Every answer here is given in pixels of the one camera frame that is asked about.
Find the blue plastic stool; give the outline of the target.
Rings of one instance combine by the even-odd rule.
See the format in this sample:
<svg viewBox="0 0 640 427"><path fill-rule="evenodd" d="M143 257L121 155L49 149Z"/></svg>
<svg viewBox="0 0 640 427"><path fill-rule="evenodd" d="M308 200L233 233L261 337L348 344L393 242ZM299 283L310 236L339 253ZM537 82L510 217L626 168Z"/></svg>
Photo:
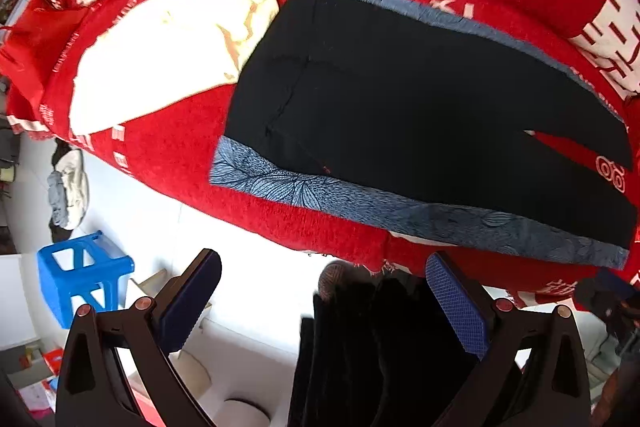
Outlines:
<svg viewBox="0 0 640 427"><path fill-rule="evenodd" d="M134 259L102 231L44 246L37 253L40 291L62 329L72 325L77 307L117 311L126 303Z"/></svg>

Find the black pants with grey trim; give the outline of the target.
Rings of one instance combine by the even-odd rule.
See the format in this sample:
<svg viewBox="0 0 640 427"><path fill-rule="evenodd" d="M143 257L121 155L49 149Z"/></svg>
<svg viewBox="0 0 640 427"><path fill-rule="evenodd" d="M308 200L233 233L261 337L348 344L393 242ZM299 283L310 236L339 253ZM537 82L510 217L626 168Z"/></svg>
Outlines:
<svg viewBox="0 0 640 427"><path fill-rule="evenodd" d="M410 0L286 0L210 181L417 239L620 269L627 130L568 67Z"/></svg>

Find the person's dark trousers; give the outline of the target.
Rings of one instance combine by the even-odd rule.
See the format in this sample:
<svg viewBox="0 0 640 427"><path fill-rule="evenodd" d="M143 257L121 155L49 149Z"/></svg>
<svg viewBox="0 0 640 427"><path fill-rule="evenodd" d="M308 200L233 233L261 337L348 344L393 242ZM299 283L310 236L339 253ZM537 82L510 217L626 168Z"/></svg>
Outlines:
<svg viewBox="0 0 640 427"><path fill-rule="evenodd" d="M288 425L431 426L478 363L422 277L333 261L300 323Z"/></svg>

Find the red blanket with white characters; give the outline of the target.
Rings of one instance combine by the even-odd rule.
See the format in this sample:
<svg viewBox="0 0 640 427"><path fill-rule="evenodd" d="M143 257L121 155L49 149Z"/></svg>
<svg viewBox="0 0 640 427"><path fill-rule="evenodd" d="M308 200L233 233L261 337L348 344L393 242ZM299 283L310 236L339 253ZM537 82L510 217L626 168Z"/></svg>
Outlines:
<svg viewBox="0 0 640 427"><path fill-rule="evenodd" d="M579 281L601 269L638 284L639 0L410 0L530 44L568 67L620 117L631 148L626 195L638 211L630 257L620 269L431 242L213 184L216 148L240 77L106 130L75 134L70 102L82 54L143 1L30 0L1 43L1 72L10 82L6 118L13 130L62 139L160 193L282 246L372 270L419 274L431 254L446 251L471 279L530 303L570 297ZM285 1L278 0L279 12Z"/></svg>

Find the cream yellow cloth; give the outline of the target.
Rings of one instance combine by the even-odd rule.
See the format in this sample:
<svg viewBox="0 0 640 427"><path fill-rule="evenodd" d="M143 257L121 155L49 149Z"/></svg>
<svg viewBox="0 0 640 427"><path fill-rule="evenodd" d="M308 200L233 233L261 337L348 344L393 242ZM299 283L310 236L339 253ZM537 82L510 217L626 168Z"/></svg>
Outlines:
<svg viewBox="0 0 640 427"><path fill-rule="evenodd" d="M145 0L79 61L70 130L106 130L238 81L278 0Z"/></svg>

